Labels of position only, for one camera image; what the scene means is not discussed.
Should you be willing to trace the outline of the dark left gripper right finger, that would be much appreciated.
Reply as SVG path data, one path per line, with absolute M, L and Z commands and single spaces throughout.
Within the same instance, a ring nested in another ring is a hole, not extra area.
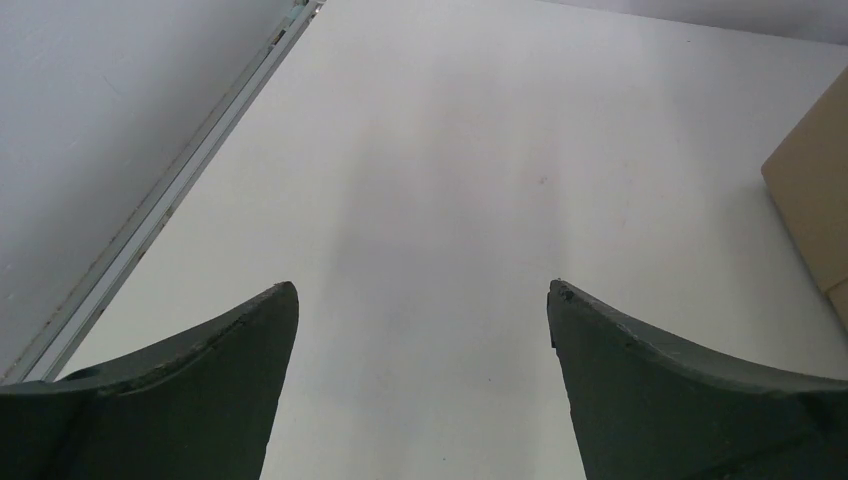
M 547 318 L 589 479 L 843 479 L 847 384 L 752 363 L 563 280 Z

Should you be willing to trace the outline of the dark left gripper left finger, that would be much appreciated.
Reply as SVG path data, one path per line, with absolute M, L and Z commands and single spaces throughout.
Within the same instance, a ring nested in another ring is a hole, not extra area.
M 1 390 L 5 479 L 256 479 L 296 338 L 290 282 L 62 379 Z

